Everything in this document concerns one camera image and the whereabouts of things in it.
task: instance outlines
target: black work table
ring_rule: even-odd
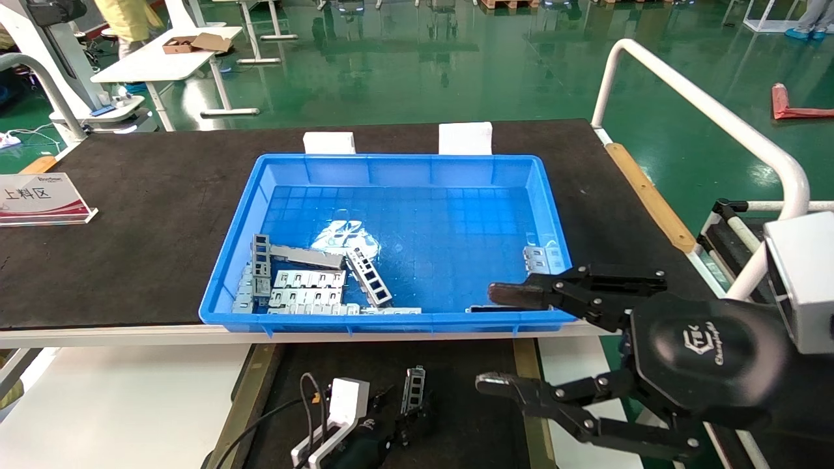
[[[712,297],[586,121],[493,125],[495,154],[535,154],[544,162],[575,265],[662,269],[670,291]],[[4,331],[199,323],[199,302],[254,160],[303,153],[307,130],[94,135],[82,142],[53,171],[68,173],[98,207],[93,222],[0,230],[0,348]],[[315,130],[353,132],[360,153],[436,154],[438,148],[436,124]],[[479,372],[515,370],[509,340],[287,348],[268,407],[296,397],[304,371],[324,382],[370,380],[376,388],[402,386],[404,369],[423,365],[427,381],[447,390],[442,431],[386,466],[527,465],[519,412],[508,401],[478,396],[472,386]],[[246,467],[286,466],[305,429],[300,409],[269,422]]]
[[[91,136],[53,171],[98,207],[93,222],[0,231],[0,330],[198,324],[255,159],[303,153],[308,130]],[[352,131],[359,152],[438,148],[435,124],[333,130]],[[663,269],[670,291],[711,295],[586,121],[494,123],[493,150],[542,159],[575,265]]]

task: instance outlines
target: green floor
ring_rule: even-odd
[[[282,28],[299,40],[261,43],[265,57],[284,64],[234,65],[225,74],[233,104],[258,107],[260,115],[201,119],[201,109],[219,105],[210,73],[175,84],[163,100],[177,130],[589,119],[611,45],[634,38],[793,154],[814,198],[834,198],[827,182],[834,123],[774,124],[770,117],[775,82],[787,85],[795,106],[834,108],[834,38],[805,44],[756,36],[741,26],[744,4],[728,19],[735,26],[722,27],[723,2],[612,7],[580,0],[515,15],[468,0],[439,3],[448,6],[399,1],[378,11],[368,2],[362,14],[350,14],[356,3],[341,13],[336,4],[320,12],[312,0],[285,1]],[[203,13],[241,24],[234,4],[203,0]],[[254,18],[258,34],[271,31],[265,8]],[[235,45],[234,58],[251,57],[243,35]],[[0,129],[36,127],[47,122],[47,110],[41,97],[28,96],[0,111]],[[620,67],[604,124],[693,230],[717,197],[781,196],[772,171],[633,60]],[[0,172],[53,148],[2,150]]]

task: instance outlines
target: blue plastic tray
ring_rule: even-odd
[[[423,314],[231,312],[253,234],[269,235],[274,245],[310,248],[335,220],[361,222],[378,243],[374,263],[393,305],[418,306]],[[490,303],[490,282],[524,281],[527,245],[546,247],[550,271],[570,268],[550,185],[535,156],[265,154],[249,176],[200,318],[231,331],[268,334],[558,330],[573,317],[561,311],[465,313]],[[367,305],[352,278],[344,303]]]

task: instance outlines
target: cardboard box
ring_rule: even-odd
[[[227,52],[232,47],[232,40],[229,38],[221,38],[217,34],[200,33],[192,42],[196,48],[204,50],[214,50],[217,52]]]
[[[197,36],[175,36],[162,46],[165,53],[189,53],[198,50],[194,45]]]
[[[217,34],[200,33],[198,36],[176,36],[162,46],[165,53],[191,53],[201,50],[227,52],[232,46],[231,39],[224,39]]]

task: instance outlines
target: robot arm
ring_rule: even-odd
[[[803,355],[773,305],[690,301],[664,292],[662,271],[576,267],[492,284],[490,299],[524,309],[558,308],[608,331],[622,331],[621,367],[552,386],[486,373],[478,391],[515,400],[530,416],[555,421],[578,441],[642,456],[694,456],[704,421],[742,430],[834,437],[832,355]],[[669,429],[597,419],[583,407],[631,397]]]
[[[509,397],[519,404],[525,415],[555,421],[577,441],[660,459],[684,461],[697,454],[698,440],[685,432],[600,419],[583,408],[626,397],[634,387],[633,375],[628,370],[559,386],[500,373],[484,373],[475,379],[479,392]]]

